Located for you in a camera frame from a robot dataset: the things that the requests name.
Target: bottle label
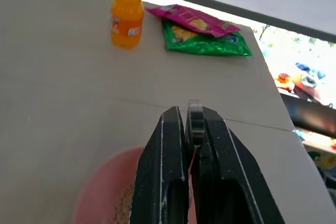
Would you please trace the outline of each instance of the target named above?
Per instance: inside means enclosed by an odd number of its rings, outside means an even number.
[[[114,34],[132,37],[141,32],[142,20],[124,20],[112,16],[111,29]]]

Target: orange soda bottle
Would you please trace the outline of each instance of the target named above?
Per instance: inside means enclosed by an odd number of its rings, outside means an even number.
[[[111,6],[111,38],[116,46],[131,49],[141,37],[144,8],[141,0],[114,0]]]

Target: pink bowl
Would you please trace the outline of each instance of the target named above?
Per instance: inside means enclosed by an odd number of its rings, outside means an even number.
[[[138,160],[144,147],[119,152],[103,163],[84,185],[71,224],[112,224],[111,219],[123,192],[134,182]],[[192,202],[189,223],[196,223]]]

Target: snack bag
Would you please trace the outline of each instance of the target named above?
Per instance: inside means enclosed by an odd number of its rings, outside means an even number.
[[[240,31],[238,27],[228,22],[181,5],[167,5],[153,9],[146,8],[146,10],[155,16],[170,19],[191,31],[200,34],[211,34],[216,38]]]
[[[167,50],[195,55],[251,55],[245,39],[239,32],[214,38],[210,35],[196,34],[167,19],[162,20],[162,29]]]

